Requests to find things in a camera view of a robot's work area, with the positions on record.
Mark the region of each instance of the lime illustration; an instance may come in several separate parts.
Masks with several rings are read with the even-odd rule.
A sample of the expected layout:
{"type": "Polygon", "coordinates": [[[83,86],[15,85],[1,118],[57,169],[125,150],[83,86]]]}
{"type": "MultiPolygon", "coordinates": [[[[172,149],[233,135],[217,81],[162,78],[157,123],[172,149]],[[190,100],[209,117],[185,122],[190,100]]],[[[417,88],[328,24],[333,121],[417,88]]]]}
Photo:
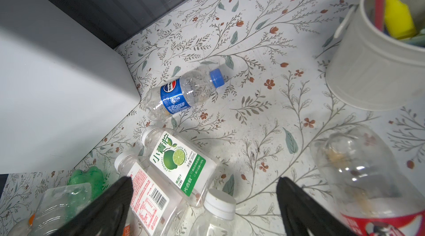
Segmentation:
{"type": "Polygon", "coordinates": [[[173,161],[173,155],[174,155],[173,150],[168,150],[164,152],[164,165],[169,170],[174,170],[177,168],[177,165],[173,161]]]}
{"type": "Polygon", "coordinates": [[[180,166],[181,164],[183,164],[185,158],[186,158],[186,155],[184,154],[184,151],[182,149],[177,149],[176,151],[174,151],[173,162],[177,166],[180,166]]]}

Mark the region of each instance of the table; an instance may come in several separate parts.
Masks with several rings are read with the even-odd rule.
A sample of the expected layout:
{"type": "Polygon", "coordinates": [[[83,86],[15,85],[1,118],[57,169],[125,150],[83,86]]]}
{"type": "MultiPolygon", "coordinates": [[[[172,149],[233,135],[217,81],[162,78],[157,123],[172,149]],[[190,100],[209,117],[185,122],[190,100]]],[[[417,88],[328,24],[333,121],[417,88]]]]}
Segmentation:
{"type": "MultiPolygon", "coordinates": [[[[167,126],[218,158],[214,185],[237,201],[238,235],[283,235],[275,186],[288,176],[330,211],[332,195],[308,149],[311,141],[364,124],[391,147],[402,172],[425,192],[424,106],[363,111],[340,102],[325,84],[338,48],[332,35],[354,0],[189,0],[120,45],[142,96],[197,67],[224,69],[226,84],[202,106],[152,122],[137,106],[76,166],[96,165],[105,188],[117,180],[114,159],[138,152],[147,126],[167,126]]],[[[1,233],[65,185],[73,170],[12,174],[0,201],[1,233]]],[[[178,235],[203,210],[190,209],[178,235]]],[[[143,234],[140,228],[135,235],[143,234]]]]}

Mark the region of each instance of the pepsi logo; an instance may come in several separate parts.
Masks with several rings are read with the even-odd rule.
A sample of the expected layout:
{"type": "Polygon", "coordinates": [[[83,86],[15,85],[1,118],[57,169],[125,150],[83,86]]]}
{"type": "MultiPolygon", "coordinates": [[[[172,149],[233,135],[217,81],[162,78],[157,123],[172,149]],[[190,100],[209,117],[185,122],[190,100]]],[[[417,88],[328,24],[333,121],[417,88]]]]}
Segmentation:
{"type": "Polygon", "coordinates": [[[174,80],[174,81],[169,82],[168,84],[165,84],[164,85],[164,91],[167,92],[167,93],[170,93],[176,87],[176,83],[177,82],[174,80]]]}

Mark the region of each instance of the barcode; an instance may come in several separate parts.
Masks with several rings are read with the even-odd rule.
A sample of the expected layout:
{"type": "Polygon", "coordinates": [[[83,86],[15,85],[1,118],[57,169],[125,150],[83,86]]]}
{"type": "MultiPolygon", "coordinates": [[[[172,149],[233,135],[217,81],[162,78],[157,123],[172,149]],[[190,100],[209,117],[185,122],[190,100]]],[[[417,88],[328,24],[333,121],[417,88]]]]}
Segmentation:
{"type": "Polygon", "coordinates": [[[155,188],[153,192],[150,194],[150,196],[153,199],[153,201],[158,205],[158,207],[162,210],[164,205],[167,203],[167,200],[164,198],[161,192],[155,188]]]}

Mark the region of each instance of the bucket handle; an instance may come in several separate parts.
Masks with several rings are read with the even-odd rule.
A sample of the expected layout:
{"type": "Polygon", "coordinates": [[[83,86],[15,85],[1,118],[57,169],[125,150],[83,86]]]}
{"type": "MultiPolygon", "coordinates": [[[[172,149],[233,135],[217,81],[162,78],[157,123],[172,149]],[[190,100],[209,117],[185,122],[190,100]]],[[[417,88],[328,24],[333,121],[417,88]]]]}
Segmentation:
{"type": "Polygon", "coordinates": [[[337,27],[337,30],[335,30],[334,39],[339,38],[341,34],[343,33],[343,31],[348,27],[351,20],[353,20],[353,17],[354,17],[353,14],[356,12],[358,6],[359,6],[358,4],[352,4],[350,6],[350,10],[348,10],[346,17],[341,22],[341,24],[337,27]]]}

